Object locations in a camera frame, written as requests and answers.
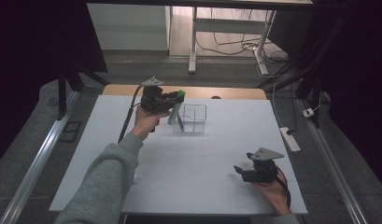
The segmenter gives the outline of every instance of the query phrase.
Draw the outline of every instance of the metal frame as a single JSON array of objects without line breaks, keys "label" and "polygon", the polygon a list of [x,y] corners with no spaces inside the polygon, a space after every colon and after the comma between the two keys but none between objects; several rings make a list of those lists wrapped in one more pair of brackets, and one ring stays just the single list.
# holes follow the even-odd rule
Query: metal frame
[{"label": "metal frame", "polygon": [[22,209],[27,203],[28,198],[31,195],[31,192],[34,189],[34,186],[40,177],[43,169],[45,168],[46,162],[49,159],[51,151],[54,149],[60,133],[63,131],[63,128],[68,121],[79,96],[79,92],[72,91],[68,100],[67,100],[67,110],[64,113],[63,117],[60,120],[56,120],[53,126],[48,133],[44,143],[39,149],[38,153],[35,156],[33,163],[27,171],[27,174],[24,176],[19,188],[17,189],[15,195],[10,201],[7,210],[3,214],[0,220],[0,224],[9,224],[16,223],[18,220]]},{"label": "metal frame", "polygon": [[[297,102],[301,111],[306,110],[307,103],[304,100],[298,100]],[[344,203],[347,207],[347,211],[353,219],[354,223],[368,223],[365,214],[363,213],[360,204],[358,203],[357,198],[354,195],[353,190],[347,183],[345,176],[343,175],[338,163],[335,160],[334,155],[331,152],[330,147],[327,144],[323,133],[314,125],[314,122],[312,120],[308,119],[306,122],[310,132],[312,133],[318,145],[318,149],[321,152],[321,156],[324,159],[325,164],[327,165],[327,168],[331,173],[333,182],[336,184],[339,193],[342,195]]]},{"label": "metal frame", "polygon": [[268,18],[268,21],[236,21],[222,19],[197,19],[197,7],[193,8],[192,33],[191,33],[191,52],[188,72],[196,72],[196,33],[228,33],[228,34],[250,34],[261,35],[261,41],[256,50],[254,50],[258,66],[263,75],[268,75],[266,65],[263,61],[262,50],[272,24],[274,13]]}]

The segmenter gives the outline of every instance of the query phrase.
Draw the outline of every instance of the black strap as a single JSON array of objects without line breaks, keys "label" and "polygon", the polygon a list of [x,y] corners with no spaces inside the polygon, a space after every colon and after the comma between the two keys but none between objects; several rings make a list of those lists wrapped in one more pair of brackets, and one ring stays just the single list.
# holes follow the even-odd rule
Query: black strap
[{"label": "black strap", "polygon": [[290,190],[287,186],[287,184],[284,184],[284,182],[278,178],[277,176],[275,176],[275,180],[278,182],[278,184],[281,185],[281,187],[283,187],[284,191],[286,192],[286,195],[287,195],[287,206],[290,208]]}]

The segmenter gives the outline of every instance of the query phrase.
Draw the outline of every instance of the table leg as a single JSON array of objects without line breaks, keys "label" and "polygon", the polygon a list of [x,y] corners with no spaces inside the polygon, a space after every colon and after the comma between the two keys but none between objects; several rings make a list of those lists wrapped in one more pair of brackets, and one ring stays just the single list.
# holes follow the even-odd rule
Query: table leg
[{"label": "table leg", "polygon": [[266,64],[264,63],[264,60],[262,57],[262,51],[263,51],[263,45],[266,41],[266,37],[269,34],[270,26],[272,25],[272,20],[273,20],[273,17],[275,16],[275,13],[276,13],[275,11],[271,11],[270,15],[268,16],[268,19],[266,21],[266,24],[265,24],[265,27],[264,27],[264,30],[263,30],[263,33],[261,36],[260,44],[258,45],[258,47],[256,49],[254,49],[254,55],[255,55],[255,58],[257,59],[258,66],[260,68],[262,76],[269,75],[269,73],[266,69]]},{"label": "table leg", "polygon": [[190,53],[190,66],[189,73],[196,72],[196,31],[197,31],[197,7],[193,8],[193,20],[191,29],[191,53]]}]

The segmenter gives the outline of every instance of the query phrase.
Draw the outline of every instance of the electrical outlet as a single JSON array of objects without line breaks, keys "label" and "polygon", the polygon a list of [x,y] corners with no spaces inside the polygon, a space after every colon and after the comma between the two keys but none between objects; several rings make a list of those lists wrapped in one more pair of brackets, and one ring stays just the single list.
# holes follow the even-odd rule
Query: electrical outlet
[{"label": "electrical outlet", "polygon": [[314,111],[311,108],[304,110],[304,116],[310,118],[314,115]]},{"label": "electrical outlet", "polygon": [[281,135],[286,141],[286,144],[290,148],[291,152],[299,152],[301,149],[299,148],[298,143],[296,143],[295,138],[293,138],[292,134],[287,134],[288,130],[289,128],[280,128]]}]

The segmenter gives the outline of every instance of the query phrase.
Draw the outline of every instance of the gray sleeve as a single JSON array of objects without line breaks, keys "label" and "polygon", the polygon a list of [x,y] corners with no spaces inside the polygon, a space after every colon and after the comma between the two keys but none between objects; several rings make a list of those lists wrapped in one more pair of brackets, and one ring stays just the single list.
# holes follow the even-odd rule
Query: gray sleeve
[{"label": "gray sleeve", "polygon": [[141,139],[128,133],[109,144],[89,167],[74,198],[55,223],[118,223],[138,166]]},{"label": "gray sleeve", "polygon": [[281,217],[274,217],[272,219],[273,224],[299,224],[295,214],[289,214]]}]

